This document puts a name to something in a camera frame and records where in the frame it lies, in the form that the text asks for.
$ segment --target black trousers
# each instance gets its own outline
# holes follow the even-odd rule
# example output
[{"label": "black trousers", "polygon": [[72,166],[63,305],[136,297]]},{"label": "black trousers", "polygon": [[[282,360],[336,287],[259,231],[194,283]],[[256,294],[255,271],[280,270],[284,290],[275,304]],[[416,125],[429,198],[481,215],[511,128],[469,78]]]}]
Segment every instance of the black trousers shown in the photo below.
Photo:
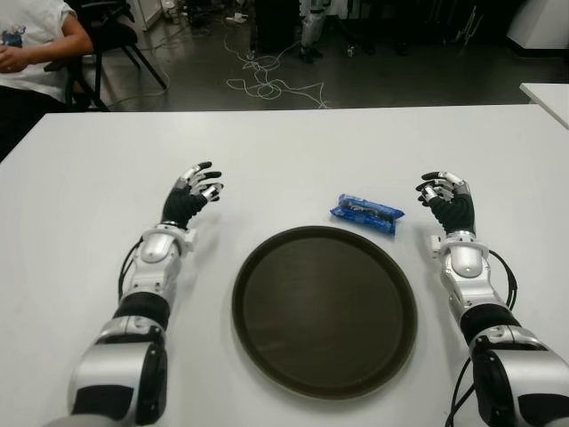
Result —
[{"label": "black trousers", "polygon": [[51,96],[0,86],[0,162],[47,113],[68,111]]}]

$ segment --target white table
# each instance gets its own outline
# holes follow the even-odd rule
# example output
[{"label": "white table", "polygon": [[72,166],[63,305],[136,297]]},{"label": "white table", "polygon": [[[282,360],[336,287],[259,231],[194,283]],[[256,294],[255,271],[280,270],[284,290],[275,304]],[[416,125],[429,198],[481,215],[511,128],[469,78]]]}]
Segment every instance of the white table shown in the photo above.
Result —
[{"label": "white table", "polygon": [[[0,166],[2,424],[38,426],[65,414],[71,371],[116,308],[125,252],[159,219],[175,178],[211,159],[226,188],[194,223],[200,238],[168,331],[161,425],[442,425],[467,348],[426,246],[441,229],[414,187],[441,168],[468,178],[479,237],[517,275],[519,320],[569,359],[566,135],[536,105],[44,118]],[[395,239],[331,220],[341,192],[403,209]],[[326,402],[281,390],[233,333],[230,297],[245,257],[308,224],[369,238],[413,287],[412,359],[366,398]],[[493,266],[505,295],[505,274]],[[475,399],[456,425],[483,426]]]},{"label": "white table", "polygon": [[520,89],[569,129],[569,85],[522,83]]}]

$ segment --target white cable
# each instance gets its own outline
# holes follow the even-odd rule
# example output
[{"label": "white cable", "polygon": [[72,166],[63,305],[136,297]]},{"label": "white cable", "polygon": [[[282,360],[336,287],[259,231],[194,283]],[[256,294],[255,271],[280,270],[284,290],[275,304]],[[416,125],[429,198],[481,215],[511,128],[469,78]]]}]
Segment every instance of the white cable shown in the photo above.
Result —
[{"label": "white cable", "polygon": [[[227,28],[225,22],[221,21],[223,27]],[[278,56],[260,56],[256,60],[246,60],[241,57],[239,52],[229,49],[228,47],[228,36],[231,33],[227,33],[223,38],[223,45],[225,50],[231,53],[234,53],[236,57],[244,63],[241,69],[253,69],[253,76],[257,82],[256,85],[247,86],[244,78],[230,78],[226,80],[226,85],[229,86],[231,89],[236,91],[244,91],[248,96],[252,98],[260,98],[265,101],[272,101],[280,98],[283,93],[293,93],[301,96],[305,96],[309,98],[318,106],[318,109],[329,109],[326,105],[326,101],[323,100],[323,91],[324,91],[324,84],[325,82],[315,83],[313,85],[302,86],[302,87],[290,87],[285,81],[281,80],[280,78],[276,78],[273,80],[268,80],[268,73],[270,71],[275,71],[281,66],[281,57],[288,51],[290,51],[293,47],[295,47],[300,42],[296,42],[295,44],[287,47],[282,52],[278,54]],[[262,65],[261,63],[265,60],[270,60],[270,62],[266,65]],[[319,88],[319,99],[315,98],[314,96],[310,95],[306,91],[313,88]]]},{"label": "white cable", "polygon": [[126,101],[130,101],[130,100],[138,100],[141,98],[154,98],[157,96],[162,96],[164,95],[166,92],[168,92],[168,90],[170,89],[170,83],[171,83],[171,78],[168,75],[168,73],[166,73],[166,71],[164,70],[164,67],[162,67],[162,63],[160,62],[160,60],[157,58],[156,56],[156,52],[158,51],[158,49],[164,48],[164,49],[175,49],[177,47],[179,47],[183,42],[185,42],[189,37],[193,37],[193,34],[184,34],[184,32],[189,29],[189,26],[184,26],[183,28],[181,28],[180,30],[176,31],[174,34],[172,34],[171,36],[166,36],[164,38],[162,38],[160,40],[160,42],[156,45],[156,46],[150,46],[144,49],[140,49],[142,52],[145,51],[151,51],[152,52],[152,56],[154,56],[154,59],[156,60],[156,64],[158,65],[158,68],[160,68],[160,71],[162,72],[162,74],[165,77],[165,83],[166,83],[166,88],[163,89],[160,92],[156,92],[156,93],[146,93],[146,94],[142,94],[142,95],[133,95],[133,96],[129,96],[127,98],[123,98],[122,100],[119,101],[115,101],[112,104],[108,104],[107,107],[115,107],[115,105],[118,105],[122,102],[126,102]]}]

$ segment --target black chair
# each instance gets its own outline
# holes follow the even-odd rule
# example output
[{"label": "black chair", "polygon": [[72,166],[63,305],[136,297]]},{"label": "black chair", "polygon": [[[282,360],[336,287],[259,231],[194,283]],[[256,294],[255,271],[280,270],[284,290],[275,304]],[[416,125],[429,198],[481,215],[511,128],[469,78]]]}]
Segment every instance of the black chair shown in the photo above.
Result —
[{"label": "black chair", "polygon": [[[50,62],[44,67],[44,71],[51,73],[64,68],[68,71],[68,80],[65,85],[65,103],[69,112],[110,111],[85,80],[83,57]],[[81,93],[75,91],[76,83],[81,88]]]},{"label": "black chair", "polygon": [[126,0],[66,1],[76,11],[79,22],[81,22],[81,25],[83,25],[87,31],[93,44],[93,53],[96,58],[94,92],[97,98],[100,97],[103,53],[114,49],[121,49],[136,68],[140,69],[139,62],[136,61],[132,53],[128,50],[128,48],[130,48],[162,88],[167,89],[164,80],[136,46],[138,37],[134,29],[119,21],[120,17],[125,16],[131,22],[134,22],[131,6],[126,3]]}]

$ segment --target chair leg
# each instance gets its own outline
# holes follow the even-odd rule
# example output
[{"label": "chair leg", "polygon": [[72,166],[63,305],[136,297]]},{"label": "chair leg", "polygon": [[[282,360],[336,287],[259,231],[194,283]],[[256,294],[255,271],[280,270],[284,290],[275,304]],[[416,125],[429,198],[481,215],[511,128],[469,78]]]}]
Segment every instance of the chair leg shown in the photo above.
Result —
[{"label": "chair leg", "polygon": [[103,52],[98,52],[96,55],[95,63],[95,94],[97,98],[100,97],[100,78],[103,72]]},{"label": "chair leg", "polygon": [[150,65],[150,62],[148,62],[148,60],[144,57],[142,52],[139,51],[139,48],[136,47],[135,44],[131,44],[131,49],[134,51],[134,53],[136,53],[136,56],[139,57],[139,59],[142,61],[142,63],[145,65],[145,67],[148,68],[148,71],[150,71],[152,76],[154,76],[154,78],[162,86],[162,88],[167,89],[168,86],[166,86],[166,83],[164,82],[164,80],[160,77],[160,75],[156,72],[156,70],[154,68],[152,68],[152,65]]},{"label": "chair leg", "polygon": [[110,109],[108,109],[107,105],[105,105],[105,103],[100,100],[99,95],[97,95],[97,93],[87,84],[87,82],[85,82],[83,76],[77,76],[76,81],[81,86],[81,89],[83,89],[83,91],[87,95],[89,95],[89,97],[92,99],[93,103],[95,104],[95,106],[97,106],[98,109],[106,113],[110,112]]},{"label": "chair leg", "polygon": [[126,56],[128,56],[128,59],[131,60],[131,62],[135,65],[135,67],[140,69],[140,64],[136,61],[136,58],[134,58],[132,56],[132,54],[130,52],[128,52],[128,49],[126,49],[126,46],[121,46],[121,49],[123,50],[124,54]]}]

